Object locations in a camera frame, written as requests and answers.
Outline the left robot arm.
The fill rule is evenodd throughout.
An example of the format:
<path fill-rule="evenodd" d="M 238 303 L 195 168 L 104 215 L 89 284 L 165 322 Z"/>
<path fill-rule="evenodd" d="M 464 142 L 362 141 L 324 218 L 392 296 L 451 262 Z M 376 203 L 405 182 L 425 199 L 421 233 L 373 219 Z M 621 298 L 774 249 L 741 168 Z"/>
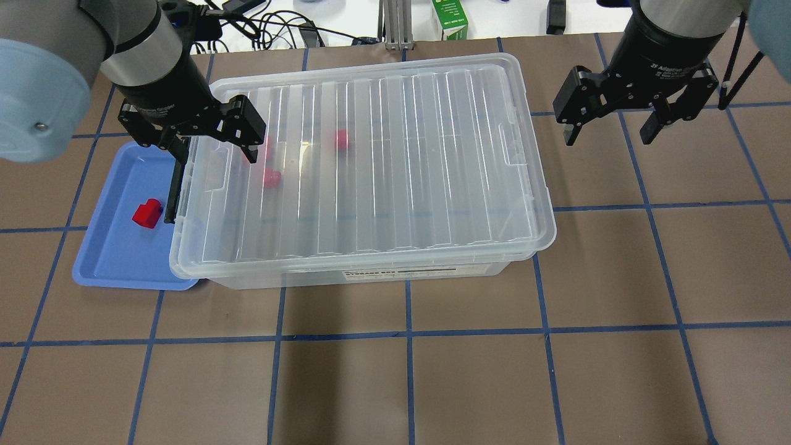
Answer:
<path fill-rule="evenodd" d="M 3 1 L 1 12 L 2 159 L 65 152 L 104 74 L 125 98 L 118 119 L 133 140 L 175 158 L 164 222 L 175 220 L 190 138 L 230 143 L 256 163 L 262 117 L 243 94 L 214 97 L 159 2 Z"/>

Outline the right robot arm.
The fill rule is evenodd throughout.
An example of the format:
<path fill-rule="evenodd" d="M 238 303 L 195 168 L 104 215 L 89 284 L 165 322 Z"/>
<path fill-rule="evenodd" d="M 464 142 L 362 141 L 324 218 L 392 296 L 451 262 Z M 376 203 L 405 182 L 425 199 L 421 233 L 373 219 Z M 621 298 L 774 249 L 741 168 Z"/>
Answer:
<path fill-rule="evenodd" d="M 650 109 L 650 144 L 667 125 L 692 121 L 720 88 L 726 109 L 769 58 L 789 79 L 788 1 L 630 1 L 631 17 L 607 68 L 571 68 L 553 102 L 565 143 L 593 119 Z"/>

